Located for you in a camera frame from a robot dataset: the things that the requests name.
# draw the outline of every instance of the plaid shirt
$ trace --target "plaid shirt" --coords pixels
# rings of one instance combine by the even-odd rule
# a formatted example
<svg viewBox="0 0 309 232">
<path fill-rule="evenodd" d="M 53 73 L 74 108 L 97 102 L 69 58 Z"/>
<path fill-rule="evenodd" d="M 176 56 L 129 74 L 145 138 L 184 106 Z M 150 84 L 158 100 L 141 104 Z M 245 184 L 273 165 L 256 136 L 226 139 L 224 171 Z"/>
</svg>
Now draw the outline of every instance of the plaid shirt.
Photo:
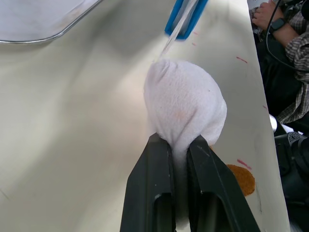
<svg viewBox="0 0 309 232">
<path fill-rule="evenodd" d="M 250 11 L 251 18 L 255 9 Z M 285 48 L 288 59 L 297 69 L 309 69 L 309 23 L 301 12 L 297 10 L 285 11 L 285 18 L 291 27 L 299 34 Z M 258 33 L 261 38 L 262 30 L 253 28 L 254 33 Z M 277 117 L 280 123 L 288 123 L 302 118 L 309 111 L 309 73 L 296 72 L 295 78 L 302 82 L 302 88 L 297 94 L 296 101 L 283 110 Z"/>
</svg>

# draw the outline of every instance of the metal tray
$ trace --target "metal tray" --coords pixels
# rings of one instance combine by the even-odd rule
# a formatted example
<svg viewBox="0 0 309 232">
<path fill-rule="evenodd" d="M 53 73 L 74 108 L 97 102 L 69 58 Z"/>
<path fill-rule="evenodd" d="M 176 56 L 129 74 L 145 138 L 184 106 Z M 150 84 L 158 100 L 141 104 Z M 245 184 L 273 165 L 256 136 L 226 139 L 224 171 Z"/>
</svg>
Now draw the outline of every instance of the metal tray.
<svg viewBox="0 0 309 232">
<path fill-rule="evenodd" d="M 41 30 L 40 33 L 20 33 L 14 36 L 7 36 L 2 32 L 2 35 L 0 33 L 0 44 L 34 44 L 50 42 L 64 35 L 102 1 L 103 0 L 84 0 L 80 5 L 63 16 L 60 21 L 54 23 L 50 28 Z"/>
</svg>

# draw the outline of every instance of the black cable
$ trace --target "black cable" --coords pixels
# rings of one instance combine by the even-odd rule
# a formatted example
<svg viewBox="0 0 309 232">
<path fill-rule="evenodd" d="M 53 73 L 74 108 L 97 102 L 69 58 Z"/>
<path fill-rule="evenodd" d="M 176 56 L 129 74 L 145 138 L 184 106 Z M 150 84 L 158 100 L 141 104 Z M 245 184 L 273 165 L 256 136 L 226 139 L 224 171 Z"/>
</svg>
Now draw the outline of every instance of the black cable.
<svg viewBox="0 0 309 232">
<path fill-rule="evenodd" d="M 288 68 L 290 68 L 290 69 L 293 69 L 293 70 L 295 70 L 296 72 L 309 73 L 309 70 L 305 70 L 305 69 L 296 69 L 296 68 L 294 68 L 293 66 L 288 65 L 287 63 L 285 63 L 285 62 L 279 60 L 279 59 L 278 59 L 277 57 L 275 57 L 275 56 L 270 52 L 270 50 L 269 50 L 269 47 L 268 47 L 268 34 L 269 34 L 269 30 L 270 30 L 270 26 L 271 26 L 272 20 L 273 20 L 273 18 L 274 18 L 274 16 L 275 16 L 275 13 L 276 13 L 276 11 L 277 11 L 277 9 L 278 9 L 278 7 L 279 7 L 281 1 L 282 1 L 282 0 L 279 0 L 279 1 L 278 1 L 277 5 L 276 5 L 276 7 L 275 7 L 275 9 L 274 9 L 274 12 L 272 13 L 272 16 L 270 17 L 269 24 L 268 24 L 267 29 L 266 29 L 266 39 L 265 39 L 266 51 L 267 51 L 267 53 L 268 53 L 272 58 L 274 58 L 274 59 L 275 59 L 276 61 L 278 61 L 279 63 L 285 65 L 286 67 L 288 67 Z"/>
</svg>

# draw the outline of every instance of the white table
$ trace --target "white table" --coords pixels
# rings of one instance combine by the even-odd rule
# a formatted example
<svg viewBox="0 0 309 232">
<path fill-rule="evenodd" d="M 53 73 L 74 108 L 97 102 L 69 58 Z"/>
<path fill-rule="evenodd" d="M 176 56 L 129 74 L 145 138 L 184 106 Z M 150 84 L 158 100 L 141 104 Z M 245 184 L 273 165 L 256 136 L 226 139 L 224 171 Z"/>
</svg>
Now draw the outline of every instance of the white table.
<svg viewBox="0 0 309 232">
<path fill-rule="evenodd" d="M 148 140 L 143 81 L 174 2 L 112 2 L 49 45 L 0 46 L 2 232 L 119 231 L 126 180 Z M 247 10 L 246 0 L 210 0 L 196 33 L 167 56 L 217 81 L 228 115 L 214 150 L 252 167 L 258 191 L 247 200 L 261 231 L 287 232 Z"/>
</svg>

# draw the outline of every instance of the red mark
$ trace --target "red mark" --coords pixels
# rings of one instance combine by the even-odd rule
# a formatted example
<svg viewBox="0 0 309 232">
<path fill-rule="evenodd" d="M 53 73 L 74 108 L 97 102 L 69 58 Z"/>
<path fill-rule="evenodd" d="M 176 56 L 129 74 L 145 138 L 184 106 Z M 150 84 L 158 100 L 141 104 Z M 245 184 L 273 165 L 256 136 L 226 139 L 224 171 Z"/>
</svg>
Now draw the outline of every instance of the red mark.
<svg viewBox="0 0 309 232">
<path fill-rule="evenodd" d="M 237 159 L 238 163 L 241 163 L 242 165 L 246 166 L 249 170 L 251 170 L 252 168 L 250 166 L 248 166 L 244 161 Z"/>
<path fill-rule="evenodd" d="M 248 64 L 248 62 L 247 61 L 245 61 L 244 59 L 242 59 L 242 58 L 240 58 L 240 57 L 236 57 L 237 59 L 240 59 L 240 60 L 242 60 L 243 62 L 245 62 L 246 64 Z"/>
</svg>

